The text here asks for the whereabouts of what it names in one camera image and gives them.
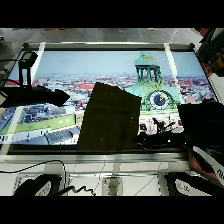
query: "green dome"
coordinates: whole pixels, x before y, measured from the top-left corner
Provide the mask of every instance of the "green dome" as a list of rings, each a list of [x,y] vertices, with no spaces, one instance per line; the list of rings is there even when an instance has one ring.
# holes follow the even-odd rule
[[[140,52],[140,57],[135,60],[136,65],[159,65],[150,52]]]

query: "clock face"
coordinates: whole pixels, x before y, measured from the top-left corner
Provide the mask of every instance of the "clock face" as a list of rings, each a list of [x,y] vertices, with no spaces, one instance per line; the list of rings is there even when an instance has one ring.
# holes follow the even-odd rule
[[[150,103],[155,109],[163,110],[169,104],[169,97],[164,92],[156,91],[150,96]]]

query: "blue sky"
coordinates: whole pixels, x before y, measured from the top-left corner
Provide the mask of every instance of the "blue sky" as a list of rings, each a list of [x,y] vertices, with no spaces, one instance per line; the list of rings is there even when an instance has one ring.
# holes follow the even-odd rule
[[[161,66],[162,75],[172,75],[165,51],[150,51]],[[204,76],[204,72],[193,52],[172,52],[178,76]],[[74,76],[111,74],[135,75],[134,60],[140,51],[45,51],[36,77],[53,74]],[[18,79],[18,65],[10,74]]]

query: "screen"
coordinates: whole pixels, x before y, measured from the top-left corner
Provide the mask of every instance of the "screen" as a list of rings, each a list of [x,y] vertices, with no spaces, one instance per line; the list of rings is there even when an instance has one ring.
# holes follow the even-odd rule
[[[51,104],[24,106],[14,132],[10,123],[16,108],[0,118],[0,141],[11,144],[76,144],[83,115],[96,82],[140,96],[139,131],[155,134],[153,118],[172,130],[181,126],[177,106],[214,98],[212,88],[193,52],[165,51],[45,51],[33,86],[61,89],[70,95],[63,107]],[[9,79],[19,77],[15,64]]]

